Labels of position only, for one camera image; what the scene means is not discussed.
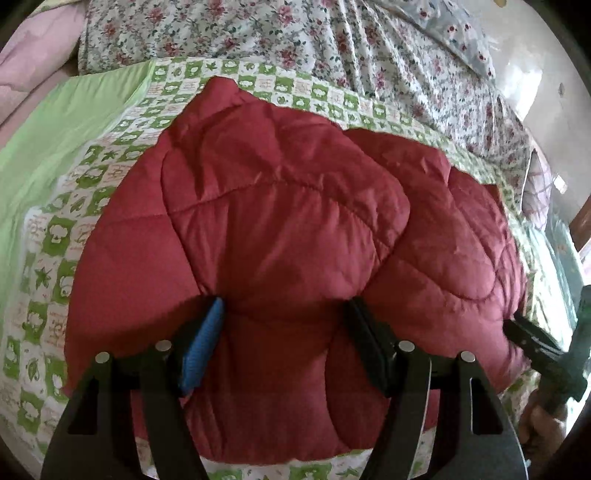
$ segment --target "clamp jaw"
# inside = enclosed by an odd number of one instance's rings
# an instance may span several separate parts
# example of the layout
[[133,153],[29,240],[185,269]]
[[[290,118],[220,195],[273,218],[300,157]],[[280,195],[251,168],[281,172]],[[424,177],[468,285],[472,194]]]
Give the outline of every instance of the clamp jaw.
[[406,480],[423,432],[429,390],[440,390],[431,480],[527,480],[515,430],[474,354],[429,355],[377,322],[361,297],[346,326],[370,382],[391,399],[361,480]]
[[[161,480],[208,480],[178,401],[199,385],[221,330],[221,299],[203,319],[127,358],[99,353],[77,386],[49,445],[41,480],[147,480],[139,466],[130,394],[140,390],[154,465]],[[361,480],[407,480],[430,390],[440,390],[432,480],[527,480],[519,442],[470,352],[432,356],[398,340],[360,297],[345,323],[371,383],[391,399]]]

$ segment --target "metal rivet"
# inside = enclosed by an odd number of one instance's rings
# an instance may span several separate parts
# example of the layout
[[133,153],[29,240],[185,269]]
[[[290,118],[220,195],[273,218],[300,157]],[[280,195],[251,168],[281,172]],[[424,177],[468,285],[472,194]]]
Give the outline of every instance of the metal rivet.
[[173,347],[170,340],[160,340],[156,343],[156,350],[159,352],[168,352]]
[[460,358],[469,364],[474,363],[476,361],[476,357],[474,356],[474,354],[468,351],[462,352],[460,354]]
[[403,352],[410,353],[414,350],[414,343],[409,342],[408,340],[402,340],[398,344],[398,348],[400,348]]
[[95,357],[95,362],[98,364],[105,364],[109,361],[109,358],[111,358],[111,356],[108,352],[97,353]]

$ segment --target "bed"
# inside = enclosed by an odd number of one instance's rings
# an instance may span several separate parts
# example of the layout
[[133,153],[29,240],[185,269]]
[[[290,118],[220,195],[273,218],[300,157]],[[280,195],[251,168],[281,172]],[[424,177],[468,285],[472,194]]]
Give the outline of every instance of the bed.
[[[435,146],[479,182],[499,185],[528,277],[524,310],[568,345],[570,292],[561,288],[551,245],[522,214],[531,137],[493,86],[484,37],[470,32],[466,50],[476,57],[460,59],[450,50],[457,50],[459,35],[443,37],[450,25],[421,23],[429,2],[413,11],[403,11],[402,3],[142,1],[129,7],[90,1],[78,68],[93,75],[54,89],[0,151],[0,179],[11,179],[0,191],[16,199],[0,202],[0,218],[9,219],[0,223],[0,265],[10,273],[0,283],[0,434],[34,476],[67,401],[63,345],[76,262],[133,162],[212,76],[230,77],[259,98],[327,116],[342,128]],[[481,54],[482,64],[475,63]],[[85,175],[90,193],[79,196],[77,181]],[[64,218],[67,245],[48,259],[41,254],[44,238],[55,219]],[[40,319],[34,330],[25,326],[31,305]],[[501,395],[514,421],[536,382],[527,371]],[[433,433],[424,433],[415,475],[428,465]],[[145,441],[138,440],[138,451],[144,470],[155,473]],[[285,465],[205,466],[220,479],[320,480],[359,475],[369,452]]]

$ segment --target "quilted comforter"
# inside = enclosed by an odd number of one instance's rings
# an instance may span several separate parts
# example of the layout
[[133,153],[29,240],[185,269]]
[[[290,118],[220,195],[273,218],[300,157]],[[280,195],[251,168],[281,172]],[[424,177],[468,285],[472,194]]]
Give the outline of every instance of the quilted comforter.
[[[387,409],[342,300],[361,293],[429,353],[474,352],[500,393],[525,367],[502,333],[524,288],[496,186],[435,148],[342,131],[213,79],[131,168],[86,242],[68,382],[99,351],[169,338],[220,295],[225,328],[184,404],[199,452],[227,463],[328,458],[371,447]],[[432,395],[426,427],[436,417]]]

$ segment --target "green sheet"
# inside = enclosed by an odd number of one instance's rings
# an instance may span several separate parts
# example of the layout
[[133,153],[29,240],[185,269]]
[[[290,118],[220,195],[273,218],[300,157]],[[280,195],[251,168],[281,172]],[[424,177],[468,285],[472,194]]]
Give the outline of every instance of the green sheet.
[[[0,315],[14,283],[22,221],[43,204],[80,148],[145,95],[152,62],[57,86],[0,151]],[[3,319],[0,317],[0,336]]]

